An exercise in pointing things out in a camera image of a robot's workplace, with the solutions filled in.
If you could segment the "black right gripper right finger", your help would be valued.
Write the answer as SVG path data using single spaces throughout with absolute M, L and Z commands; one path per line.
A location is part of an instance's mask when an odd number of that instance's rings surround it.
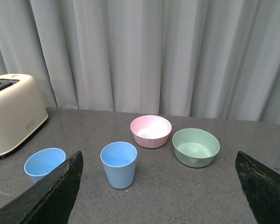
M 239 151 L 235 167 L 258 224 L 280 224 L 280 175 Z

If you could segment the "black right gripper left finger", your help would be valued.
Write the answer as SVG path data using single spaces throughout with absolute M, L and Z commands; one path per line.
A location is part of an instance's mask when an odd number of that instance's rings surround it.
M 79 191 L 84 161 L 77 151 L 0 208 L 0 224 L 66 224 Z

